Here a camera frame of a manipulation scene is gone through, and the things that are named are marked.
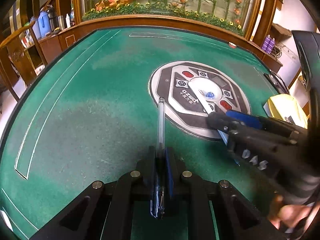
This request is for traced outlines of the person right hand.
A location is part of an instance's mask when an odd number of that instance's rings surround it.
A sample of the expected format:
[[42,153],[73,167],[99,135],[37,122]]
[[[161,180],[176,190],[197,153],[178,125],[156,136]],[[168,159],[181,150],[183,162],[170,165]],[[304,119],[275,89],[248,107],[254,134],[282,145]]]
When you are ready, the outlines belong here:
[[285,205],[283,199],[283,196],[275,194],[270,203],[267,218],[274,227],[279,229],[283,223],[288,228],[294,228],[303,218],[307,218],[304,232],[308,228],[315,229],[319,226],[319,201],[311,210],[311,206],[308,205]]

